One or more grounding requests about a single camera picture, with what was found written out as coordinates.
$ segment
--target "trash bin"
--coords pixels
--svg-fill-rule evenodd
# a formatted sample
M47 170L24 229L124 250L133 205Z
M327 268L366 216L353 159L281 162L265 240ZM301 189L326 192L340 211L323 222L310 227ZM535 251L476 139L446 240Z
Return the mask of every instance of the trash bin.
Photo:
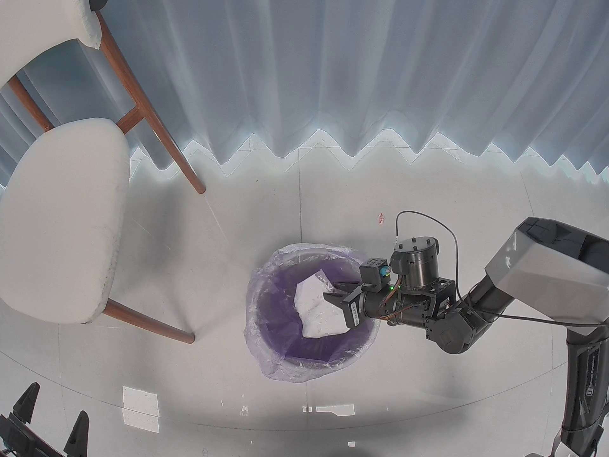
M301 281L322 269L332 283L359 282L359 265L367 259L352 248L292 244L252 273L244 336L266 377L303 383L346 368L368 350L377 336L378 320L363 317L354 330L311 339L303 337L294 306Z

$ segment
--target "blue-gray curtain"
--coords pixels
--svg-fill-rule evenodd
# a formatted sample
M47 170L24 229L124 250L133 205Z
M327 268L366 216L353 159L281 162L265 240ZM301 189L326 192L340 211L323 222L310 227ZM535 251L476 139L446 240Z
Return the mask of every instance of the blue-gray curtain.
M178 144L220 162L252 132L284 156L320 128L354 155L391 128L417 152L439 130L474 154L609 164L609 0L109 0L103 14ZM77 42L19 76L55 124L132 106ZM41 130L1 95L6 184ZM146 124L128 139L171 161Z

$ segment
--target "chair seat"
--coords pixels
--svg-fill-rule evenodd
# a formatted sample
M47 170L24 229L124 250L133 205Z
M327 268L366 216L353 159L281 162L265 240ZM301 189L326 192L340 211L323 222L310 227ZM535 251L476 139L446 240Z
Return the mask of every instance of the chair seat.
M93 118L42 134L0 194L0 298L54 323L86 323L110 294L129 183L121 130Z

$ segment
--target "white chair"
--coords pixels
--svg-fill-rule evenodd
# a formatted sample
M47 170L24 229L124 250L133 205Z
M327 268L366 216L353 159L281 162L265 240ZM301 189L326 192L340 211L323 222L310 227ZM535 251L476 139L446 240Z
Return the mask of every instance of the white chair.
M105 25L106 0L0 0L0 87L45 130L0 195L0 298L58 324L101 313L186 343L194 335L108 299L129 182L126 134L142 118L199 193L205 191L158 118ZM53 127L15 73L71 39L103 51L135 106L116 124L91 118Z

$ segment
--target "robotic arm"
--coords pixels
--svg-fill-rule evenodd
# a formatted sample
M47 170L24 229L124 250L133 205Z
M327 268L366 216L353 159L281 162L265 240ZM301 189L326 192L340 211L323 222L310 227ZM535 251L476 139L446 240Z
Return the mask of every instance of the robotic arm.
M514 299L565 325L566 407L551 457L596 455L609 413L609 241L529 217L464 298L454 280L439 277L439 253L433 237L400 240L390 263L370 259L360 266L362 283L335 283L324 298L342 309L351 329L362 317L422 328L449 354L468 350ZM398 275L393 286L391 271Z

